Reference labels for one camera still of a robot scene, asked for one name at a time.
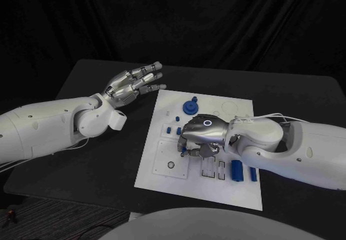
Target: robotic hand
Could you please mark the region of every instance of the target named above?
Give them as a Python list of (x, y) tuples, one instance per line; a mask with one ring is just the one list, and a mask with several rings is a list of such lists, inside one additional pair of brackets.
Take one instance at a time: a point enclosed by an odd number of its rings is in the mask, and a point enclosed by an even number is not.
[[(188, 149), (188, 141), (201, 148)], [(287, 151), (276, 152), (280, 141)], [(208, 158), (222, 150), (231, 160), (266, 169), (319, 187), (346, 190), (346, 129), (264, 116), (235, 117), (228, 123), (214, 115), (196, 115), (178, 141), (182, 157)]]
[(121, 72), (91, 97), (29, 104), (0, 115), (0, 164), (65, 150), (101, 135), (109, 126), (120, 131), (127, 116), (117, 109), (140, 94), (166, 89), (165, 84), (146, 85), (163, 76), (150, 73), (162, 68), (155, 62)]

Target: white foam board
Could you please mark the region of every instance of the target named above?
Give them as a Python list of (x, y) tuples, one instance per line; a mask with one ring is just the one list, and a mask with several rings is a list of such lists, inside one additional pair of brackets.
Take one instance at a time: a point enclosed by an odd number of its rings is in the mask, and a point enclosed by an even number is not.
[[(198, 97), (199, 111), (195, 115), (188, 115), (183, 112), (183, 104), (192, 100), (194, 96)], [(231, 176), (231, 161), (237, 160), (235, 155), (225, 154), (221, 150), (220, 154), (215, 155), (215, 165), (208, 162), (204, 164), (201, 157), (181, 158), (176, 130), (178, 127), (185, 126), (198, 114), (217, 115), (230, 122), (235, 115), (254, 116), (253, 101), (159, 90), (134, 187), (261, 211), (263, 198), (258, 169), (258, 181), (254, 182), (251, 181), (250, 167), (243, 165), (244, 182), (235, 182)], [(168, 126), (172, 126), (171, 134), (168, 134)], [(194, 147), (198, 146), (189, 143), (188, 148)], [(168, 167), (169, 162), (175, 162), (172, 169)], [(204, 168), (208, 171), (209, 168), (211, 171), (215, 171), (215, 177), (202, 176)], [(225, 175), (225, 180), (220, 179), (220, 172)]]

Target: black table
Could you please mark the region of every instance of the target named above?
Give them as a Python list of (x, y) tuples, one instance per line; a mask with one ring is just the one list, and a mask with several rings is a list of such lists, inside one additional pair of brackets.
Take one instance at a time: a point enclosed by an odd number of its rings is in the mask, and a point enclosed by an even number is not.
[[(81, 60), (57, 99), (100, 93), (111, 77), (145, 64)], [(346, 128), (346, 97), (328, 76), (293, 75), (165, 66), (159, 84), (173, 91), (251, 99), (256, 116), (283, 113)], [(5, 191), (74, 201), (139, 213), (181, 207), (230, 209), (279, 220), (328, 239), (344, 234), (346, 192), (323, 189), (261, 170), (263, 212), (173, 194), (134, 188), (158, 92), (121, 108), (121, 131), (109, 128), (88, 145), (16, 167)]]

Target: silver robot hand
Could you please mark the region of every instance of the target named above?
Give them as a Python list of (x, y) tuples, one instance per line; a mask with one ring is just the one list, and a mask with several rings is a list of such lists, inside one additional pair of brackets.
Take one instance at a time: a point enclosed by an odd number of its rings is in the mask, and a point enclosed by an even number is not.
[[(225, 146), (230, 123), (209, 114), (196, 115), (182, 129), (178, 141), (181, 156), (209, 158), (220, 153), (221, 146)], [(201, 148), (188, 149), (188, 141)]]
[(163, 65), (155, 62), (152, 65), (121, 72), (109, 82), (103, 91), (103, 97), (114, 109), (129, 105), (137, 96), (150, 93), (159, 89), (166, 89), (166, 85), (146, 85), (163, 77), (163, 74), (150, 73), (160, 70)]

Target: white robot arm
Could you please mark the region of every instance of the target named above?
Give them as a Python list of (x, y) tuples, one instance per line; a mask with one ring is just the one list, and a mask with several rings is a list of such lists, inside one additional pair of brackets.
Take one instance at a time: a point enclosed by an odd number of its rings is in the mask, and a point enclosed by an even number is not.
[[(287, 151), (276, 152), (280, 141)], [(188, 141), (201, 148), (186, 149)], [(178, 142), (183, 155), (208, 158), (224, 151), (245, 165), (315, 186), (346, 190), (346, 129), (263, 117), (237, 117), (230, 123), (199, 114), (185, 125)]]
[(29, 104), (0, 115), (0, 164), (32, 159), (67, 149), (104, 133), (121, 130), (127, 116), (117, 110), (140, 94), (166, 85), (146, 85), (163, 74), (160, 62), (120, 73), (103, 94)]

